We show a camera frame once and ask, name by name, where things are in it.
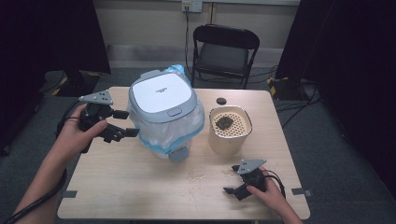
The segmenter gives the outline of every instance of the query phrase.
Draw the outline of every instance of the perforated basket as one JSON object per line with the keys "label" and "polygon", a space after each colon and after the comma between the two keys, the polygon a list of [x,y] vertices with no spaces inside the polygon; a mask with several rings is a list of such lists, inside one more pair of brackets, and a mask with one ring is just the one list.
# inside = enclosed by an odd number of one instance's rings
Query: perforated basket
{"label": "perforated basket", "polygon": [[[223,127],[218,122],[222,118],[229,118],[231,126]],[[252,132],[252,125],[248,113],[240,106],[225,105],[212,109],[209,114],[209,145],[215,152],[223,155],[232,155],[241,149],[241,146]]]}

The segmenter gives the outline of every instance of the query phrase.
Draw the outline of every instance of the trash can lid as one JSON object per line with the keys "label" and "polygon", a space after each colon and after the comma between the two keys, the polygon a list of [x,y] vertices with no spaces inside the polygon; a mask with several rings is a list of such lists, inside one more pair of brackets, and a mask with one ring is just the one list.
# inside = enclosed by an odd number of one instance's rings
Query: trash can lid
{"label": "trash can lid", "polygon": [[179,72],[151,71],[130,89],[131,105],[142,119],[164,123],[189,114],[197,105],[191,85]]}

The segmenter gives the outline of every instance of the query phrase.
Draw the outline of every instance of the white wall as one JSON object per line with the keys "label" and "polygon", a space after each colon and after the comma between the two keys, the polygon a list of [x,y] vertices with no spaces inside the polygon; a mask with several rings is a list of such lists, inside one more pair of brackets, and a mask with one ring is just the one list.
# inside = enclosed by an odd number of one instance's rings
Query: white wall
{"label": "white wall", "polygon": [[[184,48],[186,15],[180,1],[94,0],[107,45]],[[190,44],[195,27],[208,23],[249,29],[261,40],[262,51],[281,53],[297,11],[294,6],[203,2],[202,13],[190,13]]]}

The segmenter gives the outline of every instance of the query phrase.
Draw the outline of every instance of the black cable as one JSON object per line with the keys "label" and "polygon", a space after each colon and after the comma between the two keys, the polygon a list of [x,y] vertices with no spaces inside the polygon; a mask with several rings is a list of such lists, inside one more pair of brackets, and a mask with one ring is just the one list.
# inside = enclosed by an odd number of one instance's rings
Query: black cable
{"label": "black cable", "polygon": [[305,106],[305,105],[307,105],[307,103],[305,101],[299,101],[297,103],[287,103],[287,104],[282,104],[282,105],[275,105],[275,107],[285,106],[285,107],[282,107],[282,108],[276,110],[276,112],[280,113],[280,112],[283,112],[283,111],[286,111],[286,110],[298,109],[301,106]]}
{"label": "black cable", "polygon": [[69,115],[70,111],[78,104],[79,100],[76,100],[71,104],[67,109],[64,111],[64,115],[62,116],[61,121],[58,123],[57,129],[56,129],[56,137],[58,137],[59,133],[61,133],[62,128],[64,127],[64,123],[67,120],[67,115]]}
{"label": "black cable", "polygon": [[276,180],[277,184],[279,185],[280,192],[282,193],[283,197],[286,199],[286,191],[285,191],[285,186],[283,186],[282,181],[280,181],[279,176],[274,176],[274,175],[265,175],[265,178],[270,177]]}
{"label": "black cable", "polygon": [[64,71],[62,72],[61,78],[59,78],[59,80],[55,83],[55,85],[53,85],[53,86],[47,88],[46,90],[41,91],[41,93],[44,93],[44,92],[46,92],[46,91],[50,91],[50,90],[52,90],[53,88],[57,87],[57,86],[59,85],[59,83],[61,83],[61,81],[62,81],[63,79],[64,79]]}
{"label": "black cable", "polygon": [[215,3],[212,2],[212,7],[210,8],[210,24],[213,23],[213,7],[215,6]]}
{"label": "black cable", "polygon": [[306,106],[306,105],[313,105],[313,104],[317,103],[320,99],[321,99],[321,97],[319,97],[318,99],[316,99],[315,101],[313,101],[313,102],[311,102],[309,104],[307,104],[305,102],[295,103],[295,104],[292,104],[292,105],[296,105],[294,107],[287,107],[287,108],[278,109],[276,112],[281,113],[281,112],[286,111],[286,110],[298,109],[298,108],[300,108],[302,106]]}
{"label": "black cable", "polygon": [[84,119],[84,118],[69,117],[69,118],[66,118],[64,121],[67,121],[68,119]]}
{"label": "black cable", "polygon": [[286,127],[286,125],[287,125],[298,113],[300,113],[300,111],[302,111],[304,108],[308,107],[308,106],[311,104],[311,102],[312,102],[312,100],[313,100],[313,98],[314,98],[314,96],[315,96],[315,93],[317,92],[317,89],[318,89],[318,86],[315,87],[314,93],[312,93],[312,96],[309,98],[308,102],[307,102],[305,105],[301,106],[293,115],[291,115],[291,117],[282,125],[282,129],[284,129],[284,128]]}
{"label": "black cable", "polygon": [[186,61],[186,68],[187,68],[187,71],[189,71],[189,73],[190,73],[190,75],[192,74],[192,72],[190,71],[190,68],[189,68],[189,63],[188,63],[188,60],[187,60],[187,58],[188,58],[188,54],[189,54],[189,34],[190,34],[190,31],[189,31],[189,22],[190,22],[190,19],[189,19],[189,16],[190,16],[190,9],[188,8],[188,7],[184,7],[184,9],[185,9],[185,11],[186,11],[186,42],[185,42],[185,47],[184,47],[184,57],[185,57],[185,61]]}
{"label": "black cable", "polygon": [[[312,97],[315,98],[315,96],[317,96],[317,95],[319,95],[319,98],[320,98],[320,94],[319,93],[312,94],[310,98],[312,98]],[[302,100],[302,101],[298,101],[296,103],[288,102],[288,103],[283,103],[283,104],[276,104],[275,107],[286,106],[286,105],[287,106],[298,105],[297,107],[294,107],[294,108],[300,108],[300,106],[306,105],[306,104],[307,104],[307,102]],[[282,111],[282,110],[288,110],[288,108],[286,108],[286,109],[285,108],[281,108],[281,109],[277,109],[276,111],[279,112],[279,111]]]}
{"label": "black cable", "polygon": [[269,173],[271,173],[271,174],[273,174],[273,175],[276,175],[276,177],[280,180],[279,175],[277,175],[274,171],[271,171],[271,170],[264,170],[264,172],[269,172]]}
{"label": "black cable", "polygon": [[[272,74],[274,73],[273,68],[274,68],[275,66],[273,66],[273,67],[271,68],[271,71],[270,71],[270,72],[255,74],[255,75],[249,76],[249,78],[251,78],[251,77],[264,76],[264,75],[267,75],[267,74],[271,74],[271,76],[272,76]],[[229,79],[233,79],[232,77],[212,77],[212,78],[201,78],[201,77],[196,77],[196,78],[199,79],[199,80],[201,80],[201,81],[214,82],[214,83],[229,83],[229,84],[237,83],[237,82],[231,82],[231,81],[216,81],[216,80],[229,80]],[[249,81],[247,84],[265,82],[268,78],[265,78],[264,80],[261,80],[261,81]]]}
{"label": "black cable", "polygon": [[67,170],[64,169],[64,173],[62,174],[61,181],[58,183],[57,186],[55,186],[54,189],[52,189],[50,192],[48,192],[47,194],[45,194],[44,196],[42,196],[35,202],[24,207],[21,211],[19,211],[18,213],[16,213],[9,219],[7,219],[3,224],[11,224],[11,223],[17,222],[19,219],[26,216],[28,213],[32,212],[38,206],[40,206],[44,202],[48,201],[50,198],[52,198],[55,194],[57,194],[64,187],[66,180],[67,180]]}

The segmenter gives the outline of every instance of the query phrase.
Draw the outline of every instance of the electrical outlet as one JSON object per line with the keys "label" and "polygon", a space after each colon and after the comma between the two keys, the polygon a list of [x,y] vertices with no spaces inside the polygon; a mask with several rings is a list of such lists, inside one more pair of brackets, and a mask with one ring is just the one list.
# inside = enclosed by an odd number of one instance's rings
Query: electrical outlet
{"label": "electrical outlet", "polygon": [[192,12],[202,12],[202,2],[192,2],[191,3]]}
{"label": "electrical outlet", "polygon": [[189,12],[192,11],[192,3],[191,1],[182,1],[181,2],[181,11],[186,11],[186,8]]}

